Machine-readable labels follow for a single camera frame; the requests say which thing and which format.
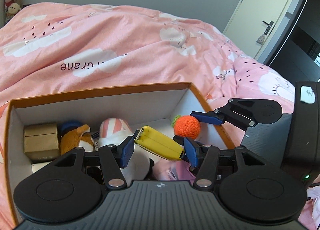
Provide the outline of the white pink striped plush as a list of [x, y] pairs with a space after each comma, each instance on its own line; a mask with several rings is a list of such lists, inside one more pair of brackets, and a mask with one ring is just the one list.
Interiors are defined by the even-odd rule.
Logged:
[[101, 123], [98, 147], [104, 146], [111, 149], [128, 186], [149, 175], [154, 163], [148, 152], [135, 143], [134, 133], [125, 120], [108, 118]]

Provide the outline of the orange crochet fruit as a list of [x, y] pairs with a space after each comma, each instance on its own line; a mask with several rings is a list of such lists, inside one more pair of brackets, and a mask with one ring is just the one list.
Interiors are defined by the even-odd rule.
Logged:
[[174, 129], [175, 135], [190, 137], [194, 140], [201, 132], [201, 125], [199, 121], [191, 115], [175, 116], [171, 126]]

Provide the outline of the yellow pouch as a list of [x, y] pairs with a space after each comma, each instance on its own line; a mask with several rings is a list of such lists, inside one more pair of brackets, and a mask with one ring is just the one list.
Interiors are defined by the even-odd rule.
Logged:
[[167, 160], [180, 160], [184, 149], [175, 140], [150, 126], [137, 129], [133, 135], [135, 143], [150, 153]]

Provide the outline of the red panda sailor plush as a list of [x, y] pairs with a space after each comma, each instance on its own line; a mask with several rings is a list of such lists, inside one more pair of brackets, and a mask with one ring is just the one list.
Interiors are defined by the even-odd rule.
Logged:
[[94, 151], [94, 141], [89, 125], [79, 121], [68, 121], [60, 126], [60, 155], [76, 147], [82, 147], [86, 152]]

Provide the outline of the pink plush item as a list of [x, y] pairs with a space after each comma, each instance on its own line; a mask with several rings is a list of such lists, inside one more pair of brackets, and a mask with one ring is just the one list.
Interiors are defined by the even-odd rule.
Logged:
[[170, 161], [160, 159], [152, 168], [153, 176], [158, 181], [184, 181], [194, 182], [195, 176], [189, 171], [190, 165], [185, 161]]

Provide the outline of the orange white storage box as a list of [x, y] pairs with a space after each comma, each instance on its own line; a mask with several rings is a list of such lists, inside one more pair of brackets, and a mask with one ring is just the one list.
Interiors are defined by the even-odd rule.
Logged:
[[25, 126], [77, 120], [96, 132], [104, 120], [115, 117], [125, 120], [132, 129], [149, 125], [172, 136], [175, 116], [211, 110], [212, 106], [190, 82], [107, 87], [11, 100], [2, 116], [3, 184], [11, 226], [22, 221], [13, 202], [13, 191], [32, 173], [31, 162], [23, 152]]

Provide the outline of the small brown cardboard box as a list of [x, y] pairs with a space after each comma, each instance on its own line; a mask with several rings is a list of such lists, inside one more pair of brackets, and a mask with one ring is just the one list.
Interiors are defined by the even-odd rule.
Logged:
[[23, 151], [33, 163], [52, 161], [59, 157], [57, 124], [25, 126]]

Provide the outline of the white small box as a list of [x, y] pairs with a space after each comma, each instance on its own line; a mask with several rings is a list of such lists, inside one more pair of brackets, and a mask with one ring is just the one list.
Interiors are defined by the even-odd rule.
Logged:
[[41, 168], [43, 168], [44, 166], [50, 164], [50, 161], [49, 162], [40, 162], [40, 163], [36, 163], [36, 164], [32, 164], [31, 165], [31, 170], [32, 170], [32, 173], [36, 173], [37, 171], [39, 171]]

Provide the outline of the pink cloud print duvet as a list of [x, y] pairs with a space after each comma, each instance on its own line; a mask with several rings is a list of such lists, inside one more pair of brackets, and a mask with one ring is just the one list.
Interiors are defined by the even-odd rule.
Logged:
[[134, 84], [191, 82], [211, 109], [296, 88], [214, 26], [134, 6], [39, 3], [1, 29], [1, 107], [12, 99]]

